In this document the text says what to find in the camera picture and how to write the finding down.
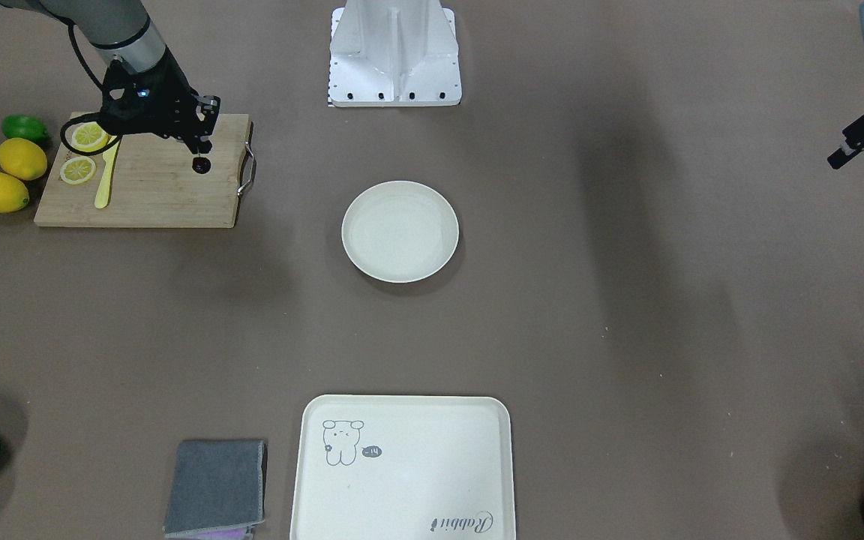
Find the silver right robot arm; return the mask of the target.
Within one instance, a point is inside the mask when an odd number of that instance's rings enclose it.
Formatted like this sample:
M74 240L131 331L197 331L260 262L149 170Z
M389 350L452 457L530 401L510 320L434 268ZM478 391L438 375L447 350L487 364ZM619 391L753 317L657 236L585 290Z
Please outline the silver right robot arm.
M140 1L0 1L7 9L34 11L65 24L87 76L100 89L98 112L61 128L96 122L117 143L120 137L154 134L185 144L194 168L206 170L220 98L189 85L174 55Z

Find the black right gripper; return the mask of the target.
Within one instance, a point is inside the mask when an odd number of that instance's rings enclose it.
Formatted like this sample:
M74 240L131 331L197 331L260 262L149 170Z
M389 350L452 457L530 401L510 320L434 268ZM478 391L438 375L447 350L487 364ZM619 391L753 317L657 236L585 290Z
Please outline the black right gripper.
M172 53L141 73L130 73L114 55L103 77L98 124L111 136L154 134L174 138L195 156L213 148L221 99L202 95L188 83Z

